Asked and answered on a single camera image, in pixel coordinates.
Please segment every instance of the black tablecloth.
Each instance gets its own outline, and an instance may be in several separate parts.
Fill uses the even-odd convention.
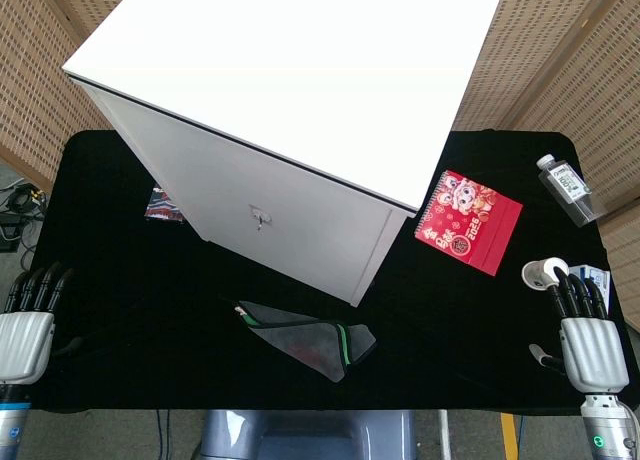
[[[115,132],[79,133],[64,152],[34,267],[60,260],[76,269],[54,348],[73,337],[83,344],[51,361],[34,407],[576,413],[583,397],[528,351],[538,343],[559,355],[559,321],[520,270],[549,256],[609,265],[596,226],[576,228],[538,180],[535,161],[546,153],[579,170],[560,134],[452,133],[433,178],[451,169],[524,204],[497,276],[415,240],[418,215],[354,309],[202,241],[188,224],[145,220],[149,173]],[[249,332],[225,299],[364,323],[378,347],[333,384]],[[637,405],[639,372],[615,289],[611,316],[631,377],[621,398]]]

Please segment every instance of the cabinet door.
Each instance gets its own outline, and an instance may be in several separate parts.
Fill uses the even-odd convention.
[[[404,216],[398,221],[398,212],[366,194],[85,88],[204,240],[357,305]],[[354,161],[366,161],[366,152]],[[252,209],[270,217],[261,229]]]

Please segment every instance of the robotic hand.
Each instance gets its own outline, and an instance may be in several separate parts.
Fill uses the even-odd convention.
[[[585,394],[580,411],[595,460],[638,458],[638,421],[615,394],[629,384],[615,324],[608,319],[602,294],[591,280],[584,282],[559,258],[530,262],[522,270],[525,283],[546,290],[560,317],[564,360],[547,355],[538,345],[529,350],[543,366],[566,373],[571,385]]]
[[[0,460],[16,458],[31,407],[25,386],[37,382],[49,362],[54,313],[73,275],[69,269],[58,278],[60,267],[20,274],[0,314]]]

